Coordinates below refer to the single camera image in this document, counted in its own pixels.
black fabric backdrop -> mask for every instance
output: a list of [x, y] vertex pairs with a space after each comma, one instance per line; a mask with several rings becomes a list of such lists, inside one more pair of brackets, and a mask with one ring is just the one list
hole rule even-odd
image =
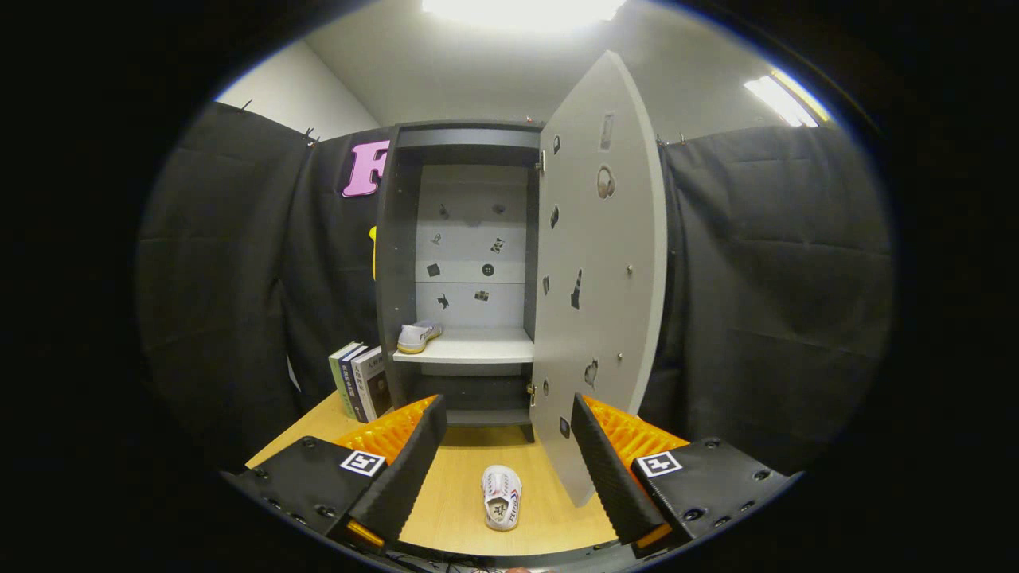
[[[214, 104], [170, 156], [139, 251], [152, 380], [214, 464], [239, 468], [335, 388], [326, 356], [378, 344], [378, 195], [351, 149]], [[803, 469], [863, 398], [888, 331], [877, 190], [832, 129], [761, 127], [662, 150], [669, 288], [639, 414]], [[301, 384], [287, 378], [289, 356]]]
[[243, 467], [300, 413], [279, 269], [306, 142], [212, 104], [167, 157], [142, 221], [137, 308], [150, 381], [218, 467]]
[[663, 332], [681, 340], [681, 434], [804, 469], [866, 395], [890, 330], [882, 195], [828, 128], [743, 129], [665, 155], [684, 236], [684, 301]]
[[373, 243], [378, 193], [342, 197], [354, 146], [393, 129], [360, 132], [317, 144], [298, 179], [283, 245], [286, 346], [309, 409], [336, 389], [325, 357], [355, 340], [378, 346]]

sneaker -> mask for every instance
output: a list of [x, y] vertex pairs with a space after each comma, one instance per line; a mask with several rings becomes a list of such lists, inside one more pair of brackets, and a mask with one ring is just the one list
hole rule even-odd
[[517, 472], [505, 466], [488, 466], [481, 476], [481, 490], [485, 494], [485, 524], [498, 531], [517, 527], [522, 489]]
[[396, 349], [404, 354], [418, 354], [425, 350], [428, 341], [442, 333], [442, 325], [431, 320], [405, 324], [396, 341]]

cabinet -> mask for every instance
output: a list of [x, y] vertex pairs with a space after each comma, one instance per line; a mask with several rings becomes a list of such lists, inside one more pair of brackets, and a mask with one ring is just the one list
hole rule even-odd
[[[394, 403], [443, 394], [450, 425], [533, 426], [584, 505], [574, 394], [636, 412], [665, 291], [661, 166], [626, 66], [606, 52], [544, 125], [397, 125], [383, 173], [376, 297]], [[398, 352], [421, 319], [445, 332]]]

wooden table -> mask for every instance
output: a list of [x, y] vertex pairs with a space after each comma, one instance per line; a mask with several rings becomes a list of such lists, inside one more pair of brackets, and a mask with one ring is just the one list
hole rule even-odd
[[[331, 440], [362, 425], [347, 418], [342, 408], [333, 393], [249, 460], [248, 467], [261, 464], [302, 436]], [[598, 494], [586, 506], [575, 508], [535, 437], [534, 444], [528, 444], [516, 426], [448, 428], [399, 540], [450, 553], [517, 556], [615, 539]], [[481, 474], [492, 464], [513, 468], [523, 484], [520, 522], [512, 531], [493, 531], [485, 525]]]

ceiling light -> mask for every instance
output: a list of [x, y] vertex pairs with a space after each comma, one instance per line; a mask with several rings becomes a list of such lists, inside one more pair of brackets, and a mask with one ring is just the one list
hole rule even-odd
[[813, 111], [814, 115], [816, 115], [821, 121], [828, 120], [828, 114], [827, 111], [825, 111], [824, 106], [822, 106], [819, 101], [814, 99], [814, 97], [810, 95], [810, 92], [804, 90], [803, 86], [800, 86], [796, 80], [786, 75], [780, 69], [773, 70], [771, 75], [774, 75], [774, 79], [781, 82], [786, 89], [796, 94], [796, 97], [800, 98], [800, 101], [810, 106], [810, 110]]
[[626, 0], [423, 0], [426, 12], [474, 25], [567, 30], [610, 20]]
[[803, 109], [803, 106], [793, 99], [793, 96], [789, 95], [789, 92], [783, 90], [782, 86], [772, 80], [770, 75], [765, 75], [753, 82], [747, 82], [743, 86], [766, 103], [768, 107], [773, 109], [790, 125], [794, 127], [799, 127], [803, 124], [807, 124], [810, 127], [817, 126], [817, 122], [807, 113], [807, 110]]

